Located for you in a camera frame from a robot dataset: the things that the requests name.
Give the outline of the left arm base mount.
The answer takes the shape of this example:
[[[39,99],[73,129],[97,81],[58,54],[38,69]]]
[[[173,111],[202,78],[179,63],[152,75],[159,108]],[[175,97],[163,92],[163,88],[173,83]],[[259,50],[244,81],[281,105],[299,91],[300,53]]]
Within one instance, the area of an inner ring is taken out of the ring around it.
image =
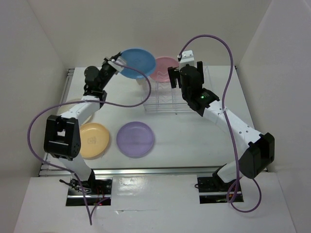
[[[59,182],[69,187],[66,206],[85,206],[82,189],[79,186],[77,180],[72,179],[70,180],[70,182],[66,182],[60,179]],[[99,206],[110,206],[112,182],[112,178],[96,180],[95,186],[93,188],[87,186],[86,182],[82,182],[87,204],[89,206],[95,206],[96,204],[98,204]]]

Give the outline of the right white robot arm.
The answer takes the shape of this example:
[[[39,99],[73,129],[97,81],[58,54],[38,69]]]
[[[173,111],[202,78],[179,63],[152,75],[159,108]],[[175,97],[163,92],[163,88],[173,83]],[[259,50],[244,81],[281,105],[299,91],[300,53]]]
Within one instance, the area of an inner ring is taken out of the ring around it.
[[[222,106],[222,101],[212,91],[203,88],[202,62],[197,66],[169,67],[171,87],[181,88],[182,98],[190,109],[210,120],[223,132],[234,136],[238,160],[226,164],[213,173],[213,186],[222,191],[239,177],[255,178],[275,159],[275,138],[253,129]]]

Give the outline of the pink plate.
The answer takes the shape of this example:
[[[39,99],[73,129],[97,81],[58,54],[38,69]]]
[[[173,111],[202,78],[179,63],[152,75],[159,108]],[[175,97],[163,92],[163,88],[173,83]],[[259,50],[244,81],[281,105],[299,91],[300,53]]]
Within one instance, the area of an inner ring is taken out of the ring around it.
[[[178,67],[179,63],[171,57],[158,57],[155,61],[156,67],[150,78],[159,83],[169,83],[168,68]]]

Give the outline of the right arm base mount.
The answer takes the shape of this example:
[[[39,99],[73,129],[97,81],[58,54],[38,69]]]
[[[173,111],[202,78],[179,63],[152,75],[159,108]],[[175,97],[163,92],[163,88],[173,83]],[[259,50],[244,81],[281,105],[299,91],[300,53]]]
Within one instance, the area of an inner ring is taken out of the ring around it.
[[[234,182],[224,183],[214,177],[198,177],[194,187],[199,191],[200,204],[227,203],[227,191]]]

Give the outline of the blue plate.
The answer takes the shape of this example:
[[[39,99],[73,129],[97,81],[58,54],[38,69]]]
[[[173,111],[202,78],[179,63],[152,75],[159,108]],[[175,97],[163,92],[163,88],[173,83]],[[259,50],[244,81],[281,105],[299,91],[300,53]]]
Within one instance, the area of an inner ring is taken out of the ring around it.
[[[126,61],[128,67],[141,71],[150,76],[156,68],[156,59],[147,50],[141,48],[130,48],[121,52],[121,57]]]

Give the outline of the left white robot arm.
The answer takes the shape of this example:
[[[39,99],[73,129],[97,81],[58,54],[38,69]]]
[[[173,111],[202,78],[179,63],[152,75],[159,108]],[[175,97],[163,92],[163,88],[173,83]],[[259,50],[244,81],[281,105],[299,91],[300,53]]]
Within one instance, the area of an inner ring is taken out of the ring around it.
[[[101,69],[87,67],[81,102],[59,116],[49,116],[46,122],[44,151],[62,162],[74,179],[80,179],[79,188],[86,194],[93,193],[97,185],[94,171],[86,165],[80,153],[80,127],[103,106],[107,97],[105,86],[115,74],[122,71],[122,67],[114,64],[116,61],[126,64],[119,52],[111,58],[104,58]]]

